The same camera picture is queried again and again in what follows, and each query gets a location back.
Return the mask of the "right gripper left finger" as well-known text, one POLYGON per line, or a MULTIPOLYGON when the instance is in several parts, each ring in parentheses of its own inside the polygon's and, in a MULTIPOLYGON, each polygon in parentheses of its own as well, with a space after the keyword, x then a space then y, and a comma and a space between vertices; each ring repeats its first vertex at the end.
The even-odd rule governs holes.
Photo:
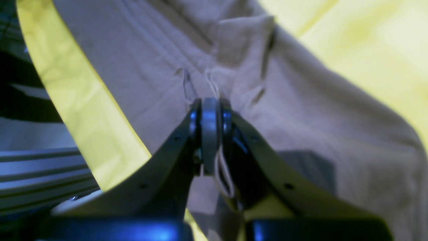
POLYGON ((37 227, 40 241, 193 241, 185 223, 196 175, 219 176, 219 100, 197 99, 155 154, 119 185, 37 227))

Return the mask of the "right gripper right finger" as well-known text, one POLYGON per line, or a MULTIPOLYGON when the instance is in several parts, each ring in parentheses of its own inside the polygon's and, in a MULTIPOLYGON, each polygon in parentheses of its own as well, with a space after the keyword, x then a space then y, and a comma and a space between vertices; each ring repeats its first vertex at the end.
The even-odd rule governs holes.
POLYGON ((245 241, 391 241, 385 221, 303 177, 219 102, 219 177, 242 213, 245 241))

